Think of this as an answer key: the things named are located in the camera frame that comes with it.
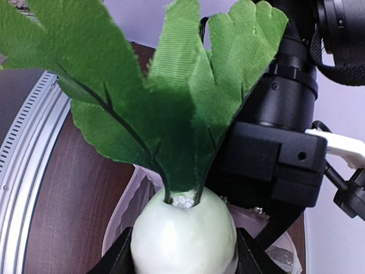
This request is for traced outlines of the clear zip top bag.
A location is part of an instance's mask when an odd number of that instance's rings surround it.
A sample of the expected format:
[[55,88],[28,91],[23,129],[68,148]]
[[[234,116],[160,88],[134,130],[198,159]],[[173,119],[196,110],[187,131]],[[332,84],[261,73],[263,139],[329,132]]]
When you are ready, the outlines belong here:
[[138,273],[232,273],[238,265],[236,229],[256,236],[266,223],[208,190],[192,208],[169,205],[161,177],[136,166],[107,225],[102,250],[132,227],[129,247]]

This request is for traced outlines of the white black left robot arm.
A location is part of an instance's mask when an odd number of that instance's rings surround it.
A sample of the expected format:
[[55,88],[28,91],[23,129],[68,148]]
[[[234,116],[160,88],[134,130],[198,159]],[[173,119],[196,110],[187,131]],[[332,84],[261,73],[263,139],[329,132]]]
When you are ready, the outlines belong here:
[[364,143],[314,120],[317,72],[364,85],[363,1],[272,1],[289,22],[274,60],[246,98],[206,186],[235,206],[269,216],[255,240],[272,245],[309,207],[323,178],[334,203],[364,217]]

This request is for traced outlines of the green leafy vegetable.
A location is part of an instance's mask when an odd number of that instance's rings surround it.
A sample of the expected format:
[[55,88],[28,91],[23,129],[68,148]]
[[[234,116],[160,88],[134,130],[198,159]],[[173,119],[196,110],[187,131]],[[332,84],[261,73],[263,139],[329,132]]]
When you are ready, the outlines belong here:
[[1,2],[4,67],[56,73],[74,123],[103,156],[161,175],[169,198],[201,192],[232,120],[278,51],[285,14],[238,1],[210,17],[198,1],[166,6],[159,46],[140,70],[131,44],[100,1],[29,1],[31,20]]

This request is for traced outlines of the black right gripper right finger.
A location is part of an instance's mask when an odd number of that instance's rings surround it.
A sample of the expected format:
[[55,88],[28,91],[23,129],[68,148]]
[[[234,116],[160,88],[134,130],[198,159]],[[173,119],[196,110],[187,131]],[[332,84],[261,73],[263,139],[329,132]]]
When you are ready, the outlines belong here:
[[236,273],[270,273],[268,256],[244,228],[237,228],[238,265]]

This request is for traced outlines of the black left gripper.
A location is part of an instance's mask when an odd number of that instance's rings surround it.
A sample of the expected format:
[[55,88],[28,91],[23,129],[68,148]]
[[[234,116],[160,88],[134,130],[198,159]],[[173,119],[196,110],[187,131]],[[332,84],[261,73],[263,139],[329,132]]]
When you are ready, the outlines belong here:
[[233,205],[262,208],[268,223],[255,237],[267,248],[315,206],[327,142],[309,135],[318,97],[310,56],[312,1],[272,1],[288,17],[278,53],[247,97],[220,147],[206,186]]

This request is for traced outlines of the white radish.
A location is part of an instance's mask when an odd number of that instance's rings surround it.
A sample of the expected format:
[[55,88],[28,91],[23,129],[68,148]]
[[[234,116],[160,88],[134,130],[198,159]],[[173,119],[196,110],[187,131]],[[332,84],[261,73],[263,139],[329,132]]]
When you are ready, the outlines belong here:
[[237,233],[225,202],[204,188],[198,205],[179,208],[159,190],[135,221],[131,254],[136,273],[235,273]]

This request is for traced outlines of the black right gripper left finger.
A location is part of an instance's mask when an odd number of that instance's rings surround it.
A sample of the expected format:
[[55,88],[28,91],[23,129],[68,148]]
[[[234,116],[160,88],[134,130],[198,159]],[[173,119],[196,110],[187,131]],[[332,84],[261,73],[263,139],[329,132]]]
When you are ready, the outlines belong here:
[[127,227],[121,233],[96,265],[90,269],[90,274],[134,273],[131,255],[132,230],[132,227]]

